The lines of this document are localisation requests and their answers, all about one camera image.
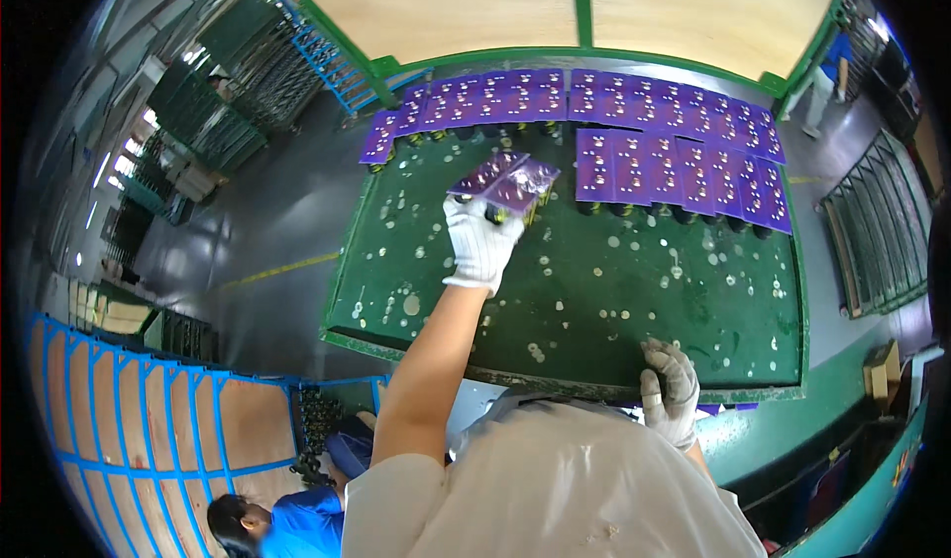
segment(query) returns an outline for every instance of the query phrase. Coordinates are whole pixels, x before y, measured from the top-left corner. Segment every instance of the person in blue shirt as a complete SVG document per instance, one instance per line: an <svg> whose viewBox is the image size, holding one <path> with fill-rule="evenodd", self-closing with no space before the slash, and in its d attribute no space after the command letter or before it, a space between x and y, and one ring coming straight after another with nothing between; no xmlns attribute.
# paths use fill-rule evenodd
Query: person in blue shirt
<svg viewBox="0 0 951 558"><path fill-rule="evenodd" d="M343 489L370 467L373 431L356 416L327 437L334 486L282 496L268 511L239 494L208 505L208 528L229 558L339 558Z"/></svg>
<svg viewBox="0 0 951 558"><path fill-rule="evenodd" d="M823 119L826 104L832 97L832 90L836 85L838 85L836 100L839 103L845 102L845 87L848 85L848 64L852 61L852 46L848 41L848 20L842 18L837 19L837 22L839 33L832 41L826 56L812 70L802 88L790 98L787 112L783 116L783 120L790 119L790 112L795 109L796 104L802 98L802 94L811 85L812 99L809 100L809 109L805 113L805 124L802 124L802 131L812 138L822 136L819 131L819 121Z"/></svg>

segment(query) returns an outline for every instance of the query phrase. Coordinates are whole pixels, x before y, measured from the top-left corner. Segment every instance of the hand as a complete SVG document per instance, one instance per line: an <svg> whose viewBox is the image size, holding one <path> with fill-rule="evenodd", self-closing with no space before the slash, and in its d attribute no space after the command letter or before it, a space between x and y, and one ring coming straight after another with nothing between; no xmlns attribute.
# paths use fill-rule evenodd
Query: hand
<svg viewBox="0 0 951 558"><path fill-rule="evenodd" d="M459 203L449 195L442 203L449 238L456 252L456 274L443 279L446 285L488 288L493 297L502 283L512 248L525 231L521 218L507 218L500 225L485 219L485 201Z"/></svg>
<svg viewBox="0 0 951 558"><path fill-rule="evenodd" d="M700 384L687 355L670 343L653 337L641 343L648 364L667 377L667 398L660 392L657 373L645 369L641 373L641 400L644 422L668 442L686 452L697 441L693 425L696 420Z"/></svg>

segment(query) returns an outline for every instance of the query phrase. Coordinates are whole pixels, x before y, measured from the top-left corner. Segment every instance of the ear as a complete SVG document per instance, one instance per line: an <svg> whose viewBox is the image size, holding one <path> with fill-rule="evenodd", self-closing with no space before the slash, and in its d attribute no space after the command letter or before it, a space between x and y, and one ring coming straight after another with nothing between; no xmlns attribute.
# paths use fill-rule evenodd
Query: ear
<svg viewBox="0 0 951 558"><path fill-rule="evenodd" d="M242 527L250 531L256 528L258 525L260 525L261 522L255 517L246 514L244 515L244 517L241 518L241 524L242 524Z"/></svg>

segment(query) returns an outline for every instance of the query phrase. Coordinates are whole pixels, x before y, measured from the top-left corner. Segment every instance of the yellow floor line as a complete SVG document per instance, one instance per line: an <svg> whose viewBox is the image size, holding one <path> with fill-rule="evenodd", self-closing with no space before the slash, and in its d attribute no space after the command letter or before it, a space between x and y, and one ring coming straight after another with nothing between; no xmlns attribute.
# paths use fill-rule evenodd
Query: yellow floor line
<svg viewBox="0 0 951 558"><path fill-rule="evenodd" d="M294 269L300 269L301 267L309 267L311 265L317 265L318 263L323 263L325 261L337 258L339 252L327 253L326 255L313 256L311 258L304 259L303 261L298 261L296 263L291 263L290 265L284 265L283 267L278 267L277 269L269 269L267 271L262 271L259 274L250 276L248 278L239 279L237 281L229 281L227 283L221 284L219 290L225 290L227 288L233 288L234 286L244 285L245 283L251 283L252 281L258 281L259 279L269 278L271 276L277 276L282 273L287 273L288 271L293 271Z"/></svg>

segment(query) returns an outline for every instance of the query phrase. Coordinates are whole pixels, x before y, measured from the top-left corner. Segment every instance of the purple printed circuit board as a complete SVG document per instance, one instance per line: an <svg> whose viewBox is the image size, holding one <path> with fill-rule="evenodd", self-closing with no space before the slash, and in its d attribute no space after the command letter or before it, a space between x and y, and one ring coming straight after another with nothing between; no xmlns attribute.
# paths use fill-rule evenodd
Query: purple printed circuit board
<svg viewBox="0 0 951 558"><path fill-rule="evenodd" d="M446 192L483 199L513 215L524 216L538 198L548 192L560 173L552 165L533 160L528 154L497 153Z"/></svg>
<svg viewBox="0 0 951 558"><path fill-rule="evenodd" d="M772 114L716 92L645 76L518 69L410 87L398 111L374 116L361 163L385 163L397 136L565 120L588 123L577 131L577 200L678 205L690 213L791 233L782 171L775 165L786 158ZM537 196L526 196L533 187L526 191L526 183L513 177L515 169L524 165L523 171L544 176L551 169L557 175L536 163L524 154L499 154L454 189L520 213Z"/></svg>
<svg viewBox="0 0 951 558"><path fill-rule="evenodd" d="M360 163L385 164L386 158L393 147L393 139L397 130L398 112L380 110L373 114L373 126L370 134L363 143L363 155Z"/></svg>

